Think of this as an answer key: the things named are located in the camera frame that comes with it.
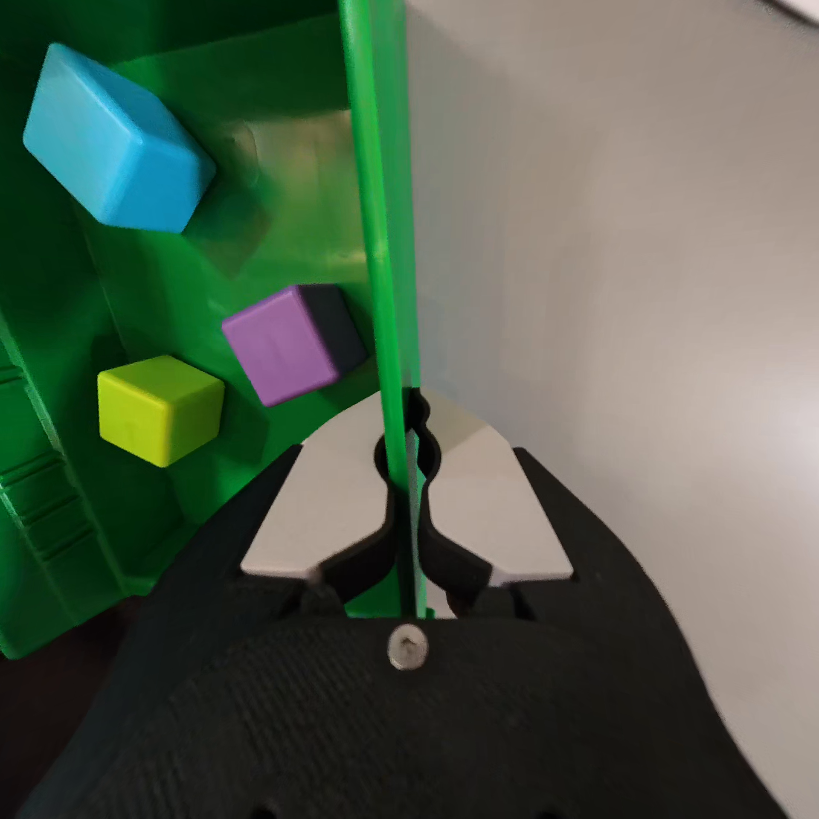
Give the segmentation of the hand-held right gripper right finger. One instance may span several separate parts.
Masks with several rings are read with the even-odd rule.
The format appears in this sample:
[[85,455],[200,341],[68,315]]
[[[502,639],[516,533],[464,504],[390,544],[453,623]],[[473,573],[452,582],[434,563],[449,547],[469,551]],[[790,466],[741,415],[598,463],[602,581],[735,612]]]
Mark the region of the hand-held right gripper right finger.
[[419,567],[435,603],[465,615],[482,593],[574,574],[514,448],[431,390],[411,389]]

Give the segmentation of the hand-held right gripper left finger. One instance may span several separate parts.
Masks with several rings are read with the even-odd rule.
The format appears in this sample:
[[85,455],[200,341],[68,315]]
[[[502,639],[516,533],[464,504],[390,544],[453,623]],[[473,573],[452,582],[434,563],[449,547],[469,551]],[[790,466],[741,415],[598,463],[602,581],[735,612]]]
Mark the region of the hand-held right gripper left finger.
[[376,392],[302,442],[240,568],[326,585],[349,602],[390,573],[395,553],[395,488]]

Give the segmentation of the purple cube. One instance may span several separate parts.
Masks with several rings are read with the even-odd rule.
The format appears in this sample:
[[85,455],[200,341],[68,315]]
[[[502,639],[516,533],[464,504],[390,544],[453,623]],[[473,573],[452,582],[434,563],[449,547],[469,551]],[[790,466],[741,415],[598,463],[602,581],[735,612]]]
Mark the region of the purple cube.
[[221,323],[264,407],[338,383],[368,359],[336,284],[296,284]]

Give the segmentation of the lime green cube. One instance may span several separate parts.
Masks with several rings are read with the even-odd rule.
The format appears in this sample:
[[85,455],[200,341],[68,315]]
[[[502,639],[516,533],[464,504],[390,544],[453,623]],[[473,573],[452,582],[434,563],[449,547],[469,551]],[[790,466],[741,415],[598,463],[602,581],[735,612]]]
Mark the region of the lime green cube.
[[97,374],[100,437],[167,468],[220,433],[225,384],[161,355]]

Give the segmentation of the green plastic bin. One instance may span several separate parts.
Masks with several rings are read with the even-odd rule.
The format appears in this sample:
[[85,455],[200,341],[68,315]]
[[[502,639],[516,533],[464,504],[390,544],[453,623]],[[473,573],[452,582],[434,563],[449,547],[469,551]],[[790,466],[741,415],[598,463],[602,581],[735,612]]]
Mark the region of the green plastic bin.
[[[146,595],[217,510],[380,392],[386,468],[418,384],[407,2],[2,2],[2,655]],[[156,95],[215,162],[180,234],[97,222],[23,144],[46,50]],[[264,407],[224,319],[336,284],[368,359]],[[225,384],[167,468],[104,441],[97,374],[161,355]]]

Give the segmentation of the blue cube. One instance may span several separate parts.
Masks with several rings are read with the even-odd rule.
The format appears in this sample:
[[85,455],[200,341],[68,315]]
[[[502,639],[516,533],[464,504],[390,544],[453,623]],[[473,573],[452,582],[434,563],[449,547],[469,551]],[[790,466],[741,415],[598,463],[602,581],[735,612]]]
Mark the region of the blue cube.
[[50,44],[23,144],[97,222],[180,234],[215,162],[153,93]]

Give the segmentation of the person's dark clothed body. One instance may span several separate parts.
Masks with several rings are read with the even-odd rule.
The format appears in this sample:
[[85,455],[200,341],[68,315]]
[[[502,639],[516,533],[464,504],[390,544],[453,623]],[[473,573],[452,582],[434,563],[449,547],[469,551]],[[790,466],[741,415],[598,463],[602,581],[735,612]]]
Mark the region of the person's dark clothed body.
[[21,659],[1,658],[1,817],[14,817],[67,745],[144,598],[130,597]]

